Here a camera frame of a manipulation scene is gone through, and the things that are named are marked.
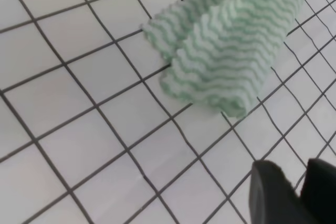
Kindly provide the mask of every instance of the green striped cloth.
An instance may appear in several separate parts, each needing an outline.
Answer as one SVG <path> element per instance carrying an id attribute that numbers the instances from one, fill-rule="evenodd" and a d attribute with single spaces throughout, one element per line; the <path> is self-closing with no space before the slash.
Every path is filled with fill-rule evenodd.
<path id="1" fill-rule="evenodd" d="M 164 92 L 244 117 L 303 0 L 184 0 L 143 26 L 171 67 Z"/>

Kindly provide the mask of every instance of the white tile floor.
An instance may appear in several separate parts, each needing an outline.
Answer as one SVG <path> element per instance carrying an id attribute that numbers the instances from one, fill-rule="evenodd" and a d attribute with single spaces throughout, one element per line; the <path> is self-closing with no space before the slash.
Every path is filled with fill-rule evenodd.
<path id="1" fill-rule="evenodd" d="M 0 223 L 250 223 L 253 160 L 336 164 L 336 0 L 306 0 L 242 121 L 163 94 L 178 0 L 0 0 Z"/>

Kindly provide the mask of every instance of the microfiber cloth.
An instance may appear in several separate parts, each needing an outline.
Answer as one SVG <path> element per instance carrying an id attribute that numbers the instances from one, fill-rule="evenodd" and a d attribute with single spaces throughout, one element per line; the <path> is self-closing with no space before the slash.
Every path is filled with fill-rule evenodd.
<path id="1" fill-rule="evenodd" d="M 171 66 L 160 84 L 177 99 L 243 118 L 256 104 L 303 0 L 184 0 L 143 26 Z"/>

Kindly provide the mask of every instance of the black object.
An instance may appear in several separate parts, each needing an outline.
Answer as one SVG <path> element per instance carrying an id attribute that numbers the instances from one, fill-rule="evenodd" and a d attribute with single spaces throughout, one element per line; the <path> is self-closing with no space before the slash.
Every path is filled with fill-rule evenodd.
<path id="1" fill-rule="evenodd" d="M 336 167 L 320 160 L 308 162 L 301 201 L 323 224 L 336 223 Z"/>
<path id="2" fill-rule="evenodd" d="M 253 163 L 249 206 L 252 224 L 318 224 L 281 169 L 269 161 Z"/>

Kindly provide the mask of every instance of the black plastic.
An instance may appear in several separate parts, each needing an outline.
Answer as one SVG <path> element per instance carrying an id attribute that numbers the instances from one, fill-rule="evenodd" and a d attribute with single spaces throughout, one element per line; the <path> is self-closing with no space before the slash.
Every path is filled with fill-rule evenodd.
<path id="1" fill-rule="evenodd" d="M 319 224 L 281 169 L 269 161 L 253 163 L 249 206 L 252 224 Z"/>

